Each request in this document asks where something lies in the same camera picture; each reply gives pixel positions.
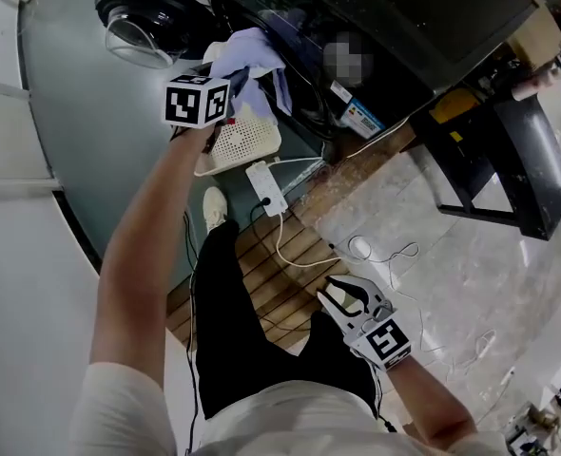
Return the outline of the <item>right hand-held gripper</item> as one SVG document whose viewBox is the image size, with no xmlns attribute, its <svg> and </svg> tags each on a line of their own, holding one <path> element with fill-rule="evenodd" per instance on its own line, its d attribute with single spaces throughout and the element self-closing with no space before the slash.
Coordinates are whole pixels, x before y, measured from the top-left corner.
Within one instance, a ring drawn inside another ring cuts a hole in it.
<svg viewBox="0 0 561 456">
<path fill-rule="evenodd" d="M 396 320 L 396 309 L 375 282 L 354 275 L 328 275 L 326 280 L 344 298 L 339 302 L 317 291 L 318 300 L 354 353 L 384 372 L 411 354 L 412 342 Z"/>
</svg>

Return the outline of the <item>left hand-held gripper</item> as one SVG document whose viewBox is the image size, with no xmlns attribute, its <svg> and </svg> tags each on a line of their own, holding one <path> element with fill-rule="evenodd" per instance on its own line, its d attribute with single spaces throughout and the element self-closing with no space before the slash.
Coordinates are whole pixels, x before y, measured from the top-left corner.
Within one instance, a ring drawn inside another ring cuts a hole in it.
<svg viewBox="0 0 561 456">
<path fill-rule="evenodd" d="M 224 78 L 208 77 L 212 64 L 202 63 L 165 85 L 163 122 L 204 129 L 235 115 L 242 106 L 240 95 L 249 70 L 236 70 Z"/>
</svg>

